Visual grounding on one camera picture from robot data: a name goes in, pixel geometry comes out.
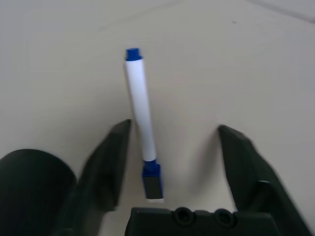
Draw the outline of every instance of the blue marker end cap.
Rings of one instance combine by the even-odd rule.
[[[141,60],[139,48],[129,48],[126,50],[126,61]]]

